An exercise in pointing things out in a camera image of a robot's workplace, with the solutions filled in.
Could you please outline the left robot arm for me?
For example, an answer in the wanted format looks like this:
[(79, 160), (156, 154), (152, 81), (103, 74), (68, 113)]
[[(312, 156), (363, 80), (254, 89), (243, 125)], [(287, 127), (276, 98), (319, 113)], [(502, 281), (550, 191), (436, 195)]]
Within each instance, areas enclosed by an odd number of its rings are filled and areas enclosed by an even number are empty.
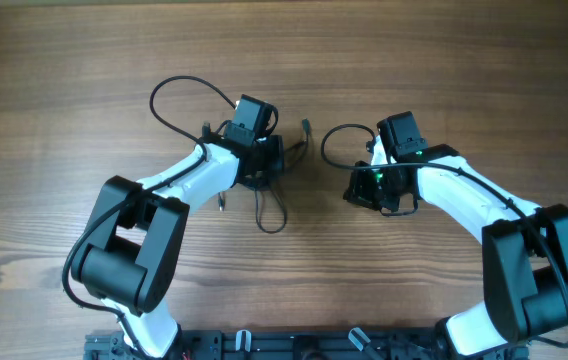
[(223, 132), (204, 128), (193, 152), (138, 181), (110, 178), (63, 267), (62, 283), (83, 284), (96, 311), (113, 314), (138, 359), (163, 359), (181, 334), (164, 296), (190, 214), (237, 184), (259, 190), (284, 170), (276, 108), (244, 95)]

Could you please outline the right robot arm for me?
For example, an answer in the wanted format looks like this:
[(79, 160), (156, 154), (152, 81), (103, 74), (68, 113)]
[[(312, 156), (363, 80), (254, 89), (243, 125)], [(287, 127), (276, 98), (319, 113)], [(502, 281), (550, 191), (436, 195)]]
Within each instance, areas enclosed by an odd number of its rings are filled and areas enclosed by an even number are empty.
[(481, 246), (483, 299), (439, 324), (442, 357), (506, 352), (568, 328), (567, 206), (542, 207), (500, 188), (452, 147), (429, 145), (410, 112), (379, 121), (371, 133), (371, 160), (352, 165), (344, 199), (399, 217), (409, 195), (446, 212)]

